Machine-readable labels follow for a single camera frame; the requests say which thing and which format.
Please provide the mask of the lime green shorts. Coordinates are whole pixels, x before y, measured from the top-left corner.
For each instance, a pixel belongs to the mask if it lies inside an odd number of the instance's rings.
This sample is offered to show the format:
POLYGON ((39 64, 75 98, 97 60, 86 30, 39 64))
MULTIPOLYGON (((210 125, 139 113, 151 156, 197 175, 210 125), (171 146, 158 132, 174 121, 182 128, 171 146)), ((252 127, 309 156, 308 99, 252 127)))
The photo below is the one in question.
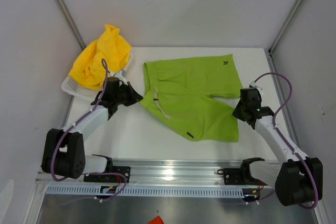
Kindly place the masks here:
POLYGON ((141 105, 190 141, 238 142, 233 107, 242 83, 232 54, 146 62, 141 105))

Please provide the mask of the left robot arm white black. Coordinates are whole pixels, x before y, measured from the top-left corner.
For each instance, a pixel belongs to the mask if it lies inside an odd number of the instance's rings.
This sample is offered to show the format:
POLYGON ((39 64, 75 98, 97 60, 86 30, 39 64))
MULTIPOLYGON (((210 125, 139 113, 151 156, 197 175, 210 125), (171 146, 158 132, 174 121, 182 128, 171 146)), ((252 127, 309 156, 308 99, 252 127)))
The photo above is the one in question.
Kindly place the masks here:
POLYGON ((85 141, 117 112, 118 107, 131 106, 143 100, 130 82, 108 77, 89 109, 76 121, 61 128, 51 129, 46 135, 41 168, 53 180, 77 179, 81 175, 96 175, 102 182, 114 176, 112 158, 86 155, 85 141))

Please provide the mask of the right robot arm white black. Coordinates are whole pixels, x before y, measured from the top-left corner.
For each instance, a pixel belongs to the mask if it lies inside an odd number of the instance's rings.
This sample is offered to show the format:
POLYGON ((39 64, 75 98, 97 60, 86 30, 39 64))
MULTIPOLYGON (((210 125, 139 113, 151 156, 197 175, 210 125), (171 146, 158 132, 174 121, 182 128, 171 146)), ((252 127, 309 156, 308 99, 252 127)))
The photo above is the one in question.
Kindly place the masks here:
POLYGON ((309 157, 284 134, 272 109, 261 102, 257 88, 243 88, 233 116, 250 125, 266 141, 280 166, 272 167, 261 157, 245 159, 240 167, 240 179, 246 184, 259 180, 272 187, 284 206, 306 208, 311 202, 315 207, 322 199, 322 162, 317 157, 309 157))

